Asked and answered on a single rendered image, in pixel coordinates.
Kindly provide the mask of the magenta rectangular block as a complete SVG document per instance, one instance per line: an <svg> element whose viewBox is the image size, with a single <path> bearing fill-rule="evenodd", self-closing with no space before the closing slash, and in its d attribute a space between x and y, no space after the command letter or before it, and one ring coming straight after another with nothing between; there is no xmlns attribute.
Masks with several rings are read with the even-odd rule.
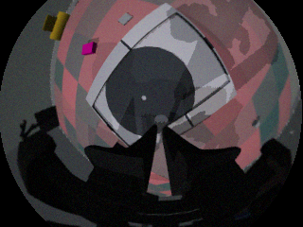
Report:
<svg viewBox="0 0 303 227"><path fill-rule="evenodd" d="M96 53L96 42L86 43L82 47L83 56L90 56L92 53Z"/></svg>

